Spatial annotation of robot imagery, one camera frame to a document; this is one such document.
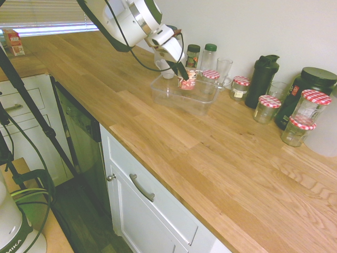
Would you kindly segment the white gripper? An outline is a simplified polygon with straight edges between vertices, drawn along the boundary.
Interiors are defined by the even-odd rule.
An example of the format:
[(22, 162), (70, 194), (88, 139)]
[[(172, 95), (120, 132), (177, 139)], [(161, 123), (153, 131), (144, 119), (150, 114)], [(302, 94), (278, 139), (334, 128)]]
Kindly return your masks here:
[(159, 52), (159, 55), (167, 61), (174, 74), (178, 74), (179, 72), (184, 80), (187, 81), (189, 79), (187, 70), (183, 63), (180, 62), (185, 58), (185, 54), (179, 41), (175, 37), (171, 37), (167, 42), (159, 46), (157, 51)]

